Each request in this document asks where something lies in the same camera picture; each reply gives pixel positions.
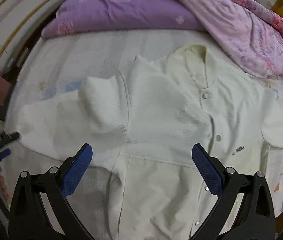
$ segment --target ribbed fabric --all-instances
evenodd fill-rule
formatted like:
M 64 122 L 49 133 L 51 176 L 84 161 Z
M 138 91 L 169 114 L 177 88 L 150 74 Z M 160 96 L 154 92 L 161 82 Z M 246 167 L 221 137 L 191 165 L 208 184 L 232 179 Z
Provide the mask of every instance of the ribbed fabric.
M 191 158 L 192 147 L 200 143 L 224 166 L 254 174 L 268 149 L 265 144 L 283 148 L 283 110 L 275 93 L 215 59 L 206 47 L 190 45 L 153 62 L 137 57 L 125 76 L 89 77 L 79 91 L 25 106 L 16 130 L 22 144 L 60 160 L 72 156 L 84 143 L 92 146 L 91 165 L 104 167 L 120 179 L 119 185 L 110 185 L 113 239 L 144 239 L 150 232 L 157 239 L 179 239 L 196 227 L 181 218 L 174 220 L 174 210 L 190 205 L 193 217 L 188 212 L 188 219 L 197 217 L 203 183 Z M 136 165 L 140 169 L 134 174 Z M 143 175 L 143 167 L 156 171 L 156 177 Z M 181 179 L 184 174 L 191 178 Z M 172 204 L 157 209 L 155 217 L 144 217 L 152 214 L 147 209 L 156 203 L 159 207 L 165 197 L 170 199 L 165 195 L 166 188 L 172 187 L 165 180 L 168 177 L 183 182 L 174 187 L 185 198 L 171 195 L 167 203 Z M 143 183 L 163 189 L 155 195 L 147 189 L 139 194 L 134 185 Z

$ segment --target metal screw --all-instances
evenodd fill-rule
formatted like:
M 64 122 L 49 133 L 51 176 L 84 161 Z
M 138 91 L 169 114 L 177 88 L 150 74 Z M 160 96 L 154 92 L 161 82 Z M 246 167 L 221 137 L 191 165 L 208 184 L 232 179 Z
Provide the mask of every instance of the metal screw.
M 265 176 L 262 171 L 257 171 L 257 175 L 258 175 L 258 177 L 261 177 L 261 178 L 263 178 Z
M 28 175 L 28 172 L 27 171 L 23 171 L 20 176 L 22 178 L 25 178 L 27 175 Z
M 235 169 L 232 168 L 232 167 L 228 167 L 228 168 L 226 169 L 226 171 L 227 171 L 229 174 L 234 174 L 234 173 L 235 173 Z
M 51 167 L 50 169 L 49 169 L 49 173 L 51 173 L 51 174 L 54 174 L 54 173 L 56 173 L 58 171 L 58 168 L 57 167 Z

